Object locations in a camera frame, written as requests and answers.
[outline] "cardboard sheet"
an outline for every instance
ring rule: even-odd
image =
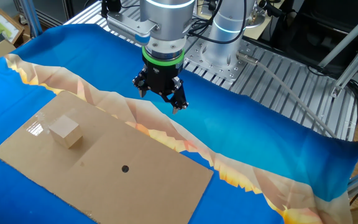
[[[83,131],[70,149],[48,131],[62,115]],[[69,92],[3,142],[0,158],[100,223],[187,223],[213,173]]]

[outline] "wooden cube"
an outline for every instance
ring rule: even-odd
[[[57,119],[49,130],[53,139],[67,149],[82,137],[80,125],[65,115]]]

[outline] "blue fabric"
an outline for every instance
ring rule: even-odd
[[[55,94],[42,86],[23,84],[18,73],[0,58],[0,144],[24,124]],[[197,153],[183,152],[208,168]],[[245,192],[214,175],[190,223],[283,223],[262,194]],[[43,187],[0,160],[0,224],[94,223]]]
[[[140,48],[94,25],[49,29],[15,50],[23,60],[61,66],[100,90],[139,98],[131,80],[142,66]],[[188,109],[172,115],[172,106],[148,93],[159,110],[208,147],[232,159],[311,185],[320,198],[340,196],[357,162],[358,142],[331,139],[300,126],[246,96],[226,91],[183,71]],[[0,58],[0,144],[54,94],[21,82]],[[200,164],[196,153],[184,154]],[[283,223],[262,194],[244,192],[214,173],[191,223]],[[0,223],[92,223],[56,196],[0,161]]]
[[[48,30],[14,53],[27,62],[65,67],[99,90],[140,99],[131,81],[144,64],[141,49],[97,25]],[[180,78],[190,103],[186,110],[172,115],[160,96],[147,93],[143,99],[217,153],[306,183],[325,201],[345,192],[358,142],[324,137],[189,71],[182,71]]]

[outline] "picture frame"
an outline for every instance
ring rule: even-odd
[[[23,31],[24,28],[20,24],[0,9],[0,33],[3,33],[10,43],[14,44]]]

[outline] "printed backdrop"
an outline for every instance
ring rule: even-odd
[[[358,142],[321,136],[188,71],[190,105],[172,115],[158,95],[139,98],[131,81],[142,67],[140,48],[98,26],[46,31],[0,58],[0,143],[69,91],[214,170],[190,223],[351,223]],[[0,161],[0,223],[35,221],[93,222]]]

